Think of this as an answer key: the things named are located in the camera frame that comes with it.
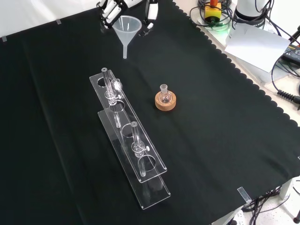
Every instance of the acrylic test tube rack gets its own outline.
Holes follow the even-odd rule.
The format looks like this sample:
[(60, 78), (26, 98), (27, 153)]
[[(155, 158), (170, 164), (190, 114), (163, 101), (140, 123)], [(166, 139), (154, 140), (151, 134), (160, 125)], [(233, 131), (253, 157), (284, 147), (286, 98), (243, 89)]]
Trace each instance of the acrylic test tube rack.
[(90, 77), (104, 108), (98, 115), (141, 208), (146, 209), (171, 196), (160, 176), (167, 168), (126, 98), (120, 80), (111, 70), (101, 71)]

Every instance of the black tablecloth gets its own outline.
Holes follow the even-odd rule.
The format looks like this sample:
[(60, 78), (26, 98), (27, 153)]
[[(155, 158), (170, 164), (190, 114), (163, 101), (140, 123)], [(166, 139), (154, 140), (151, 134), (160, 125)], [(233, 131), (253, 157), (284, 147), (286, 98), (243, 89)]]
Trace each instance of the black tablecloth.
[[(129, 12), (144, 17), (144, 7)], [(1, 224), (207, 225), (300, 174), (300, 130), (170, 0), (122, 58), (93, 9), (0, 44)], [(111, 69), (168, 168), (171, 197), (141, 210), (89, 77)], [(162, 83), (177, 96), (154, 106)]]

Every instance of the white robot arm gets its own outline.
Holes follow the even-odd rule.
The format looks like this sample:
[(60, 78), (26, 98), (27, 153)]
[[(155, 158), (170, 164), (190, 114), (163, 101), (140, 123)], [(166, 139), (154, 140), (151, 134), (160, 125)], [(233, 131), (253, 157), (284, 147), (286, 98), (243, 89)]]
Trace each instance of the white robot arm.
[[(101, 24), (105, 29), (110, 29), (119, 17), (129, 8), (132, 8), (143, 0), (100, 0), (97, 7), (100, 9)], [(143, 21), (144, 27), (142, 36), (149, 33), (153, 22), (158, 15), (158, 0), (147, 0), (146, 18)]]

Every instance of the floor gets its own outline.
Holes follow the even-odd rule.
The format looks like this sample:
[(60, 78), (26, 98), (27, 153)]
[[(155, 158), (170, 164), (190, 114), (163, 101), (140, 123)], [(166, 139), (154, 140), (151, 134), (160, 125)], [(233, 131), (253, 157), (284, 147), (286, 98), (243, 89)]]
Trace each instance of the floor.
[[(300, 176), (293, 179), (294, 187), (300, 192)], [(263, 206), (262, 211), (269, 210), (277, 207), (283, 201), (279, 196), (270, 198)], [(290, 198), (280, 207), (275, 210), (271, 210), (265, 213), (259, 214), (257, 218), (257, 225), (295, 225), (293, 219), (298, 215), (300, 211), (300, 195), (298, 195), (294, 189), (291, 190)], [(248, 225), (252, 217), (251, 212), (243, 213), (244, 217), (241, 216), (240, 211), (235, 217), (238, 225)]]

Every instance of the white surface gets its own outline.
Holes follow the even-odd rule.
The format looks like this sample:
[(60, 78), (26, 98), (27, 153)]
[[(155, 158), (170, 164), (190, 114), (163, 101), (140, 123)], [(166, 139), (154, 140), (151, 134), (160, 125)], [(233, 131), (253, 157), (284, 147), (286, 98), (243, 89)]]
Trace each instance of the white surface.
[(270, 72), (276, 60), (285, 52), (290, 42), (248, 24), (238, 23), (225, 52)]
[(158, 3), (149, 4), (148, 19), (156, 20), (157, 15), (158, 15)]

